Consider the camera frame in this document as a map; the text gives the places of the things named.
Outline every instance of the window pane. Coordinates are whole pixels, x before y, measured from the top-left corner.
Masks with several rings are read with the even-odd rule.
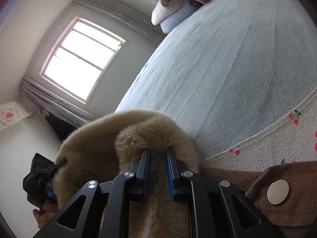
[[[107,34],[98,31],[95,28],[92,28],[84,23],[77,22],[74,26],[74,29],[78,30],[79,32],[96,39],[97,41],[103,43],[104,45],[112,48],[113,50],[117,50],[120,43],[119,41],[113,39]]]
[[[112,50],[73,30],[61,46],[102,69],[114,55]]]
[[[101,71],[59,48],[45,70],[45,75],[86,100]]]

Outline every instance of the gray curtain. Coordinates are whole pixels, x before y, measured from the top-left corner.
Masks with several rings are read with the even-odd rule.
[[[120,20],[157,45],[159,45],[166,36],[159,26],[153,26],[150,18],[115,0],[74,0],[74,2],[101,11],[110,17]]]
[[[38,107],[45,108],[56,117],[77,128],[97,118],[93,114],[86,112],[45,89],[28,76],[23,77],[20,92],[27,96]]]

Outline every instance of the brown corduroy fabric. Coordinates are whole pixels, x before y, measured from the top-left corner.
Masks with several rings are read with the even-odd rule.
[[[287,238],[302,237],[317,215],[317,161],[272,166],[264,172],[202,166],[202,174],[213,181],[226,179],[245,192],[246,198]],[[272,205],[267,190],[279,179],[288,182],[290,191],[285,201]]]

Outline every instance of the black device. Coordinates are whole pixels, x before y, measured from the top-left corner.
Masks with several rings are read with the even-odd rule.
[[[129,203],[146,199],[150,150],[114,180],[84,185],[33,238],[128,238]],[[205,180],[166,150],[171,198],[187,201],[190,238],[282,238],[282,234],[231,183]],[[316,237],[316,224],[305,238]]]
[[[36,153],[31,164],[30,173],[23,179],[23,189],[27,193],[27,200],[44,213],[42,206],[45,203],[56,204],[56,196],[53,191],[51,180],[56,171],[64,165],[56,165],[46,157]]]

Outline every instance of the human hand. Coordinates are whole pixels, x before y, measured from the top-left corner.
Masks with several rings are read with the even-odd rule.
[[[56,214],[58,206],[56,204],[44,204],[42,209],[45,211],[43,215],[37,209],[33,210],[39,228],[42,228]]]

